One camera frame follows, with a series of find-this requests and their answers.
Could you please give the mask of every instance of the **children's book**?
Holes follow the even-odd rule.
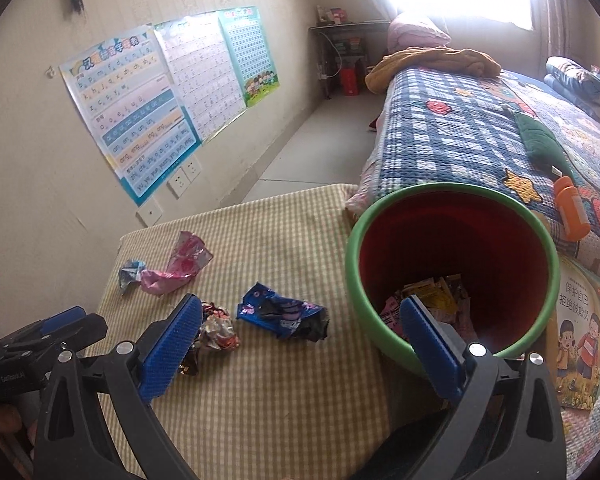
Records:
[[[566,256],[560,275],[555,391],[562,406],[592,410],[600,387],[600,279]]]

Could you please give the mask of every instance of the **table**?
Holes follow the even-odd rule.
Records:
[[[309,32],[315,38],[316,50],[318,54],[318,60],[320,63],[320,73],[322,79],[320,84],[322,86],[322,92],[325,99],[330,98],[330,88],[328,79],[325,79],[326,75],[326,63],[328,58],[328,52],[333,51],[333,47],[329,41],[333,41],[336,36],[349,36],[350,38],[358,38],[360,36],[366,36],[371,33],[382,33],[386,36],[389,25],[391,22],[385,20],[375,20],[371,22],[361,23],[343,23],[341,25],[324,25],[322,27],[310,27]],[[355,61],[357,59],[363,59],[365,68],[369,65],[370,60],[368,57],[368,50],[360,56],[342,56],[343,60]]]
[[[201,359],[197,377],[177,376],[154,400],[155,413],[200,478],[346,478],[389,435],[379,355],[354,317],[344,279],[351,228],[344,203],[354,189],[337,184],[267,198],[122,238],[98,310],[109,333],[89,354],[135,340],[186,292],[227,307],[235,317],[242,295],[261,281],[329,309],[328,338],[316,344],[281,342],[237,321],[240,348]],[[181,230],[198,234],[214,254],[195,283],[163,298],[138,288],[121,296],[117,272],[125,260],[140,258],[149,269],[163,269]],[[138,474],[108,402],[103,410],[123,462]]]

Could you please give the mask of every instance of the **blue candy wrapper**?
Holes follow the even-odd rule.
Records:
[[[140,274],[145,269],[146,263],[142,260],[127,260],[118,271],[120,292],[124,294],[131,283],[140,283]]]
[[[314,342],[327,337],[329,324],[329,314],[323,306],[284,298],[261,283],[244,295],[237,319],[269,330],[278,339],[299,337]]]

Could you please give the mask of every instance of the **floor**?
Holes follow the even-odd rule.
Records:
[[[358,184],[374,147],[368,124],[382,111],[384,96],[365,92],[324,101],[289,139],[243,202],[326,184]]]

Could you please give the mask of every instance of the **green bucket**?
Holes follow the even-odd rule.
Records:
[[[413,348],[379,312],[405,284],[457,273],[492,353],[515,358],[542,334],[558,296],[558,255],[538,217],[512,198],[469,184],[408,187],[373,204],[349,237],[346,279],[358,319],[414,373],[424,371]]]

